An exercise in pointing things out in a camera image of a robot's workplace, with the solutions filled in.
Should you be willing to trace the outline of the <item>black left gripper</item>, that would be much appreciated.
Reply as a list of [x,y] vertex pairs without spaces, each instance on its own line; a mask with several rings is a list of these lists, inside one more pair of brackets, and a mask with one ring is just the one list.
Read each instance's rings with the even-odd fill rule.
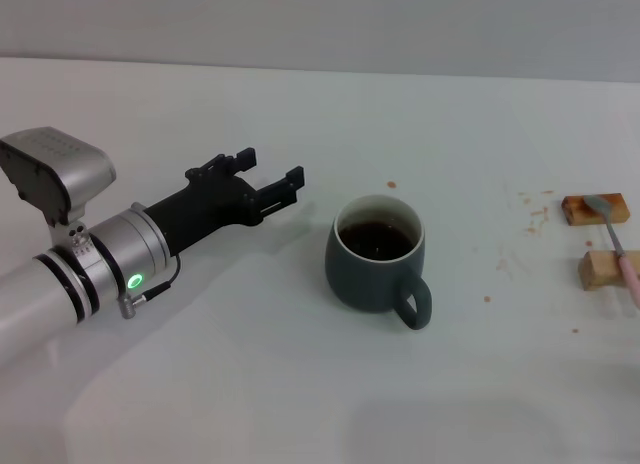
[[297,202],[297,191],[305,185],[301,166],[255,191],[235,175],[256,165],[256,152],[251,147],[235,156],[219,154],[185,172],[186,188],[144,210],[161,231],[171,256],[222,227],[253,227]]

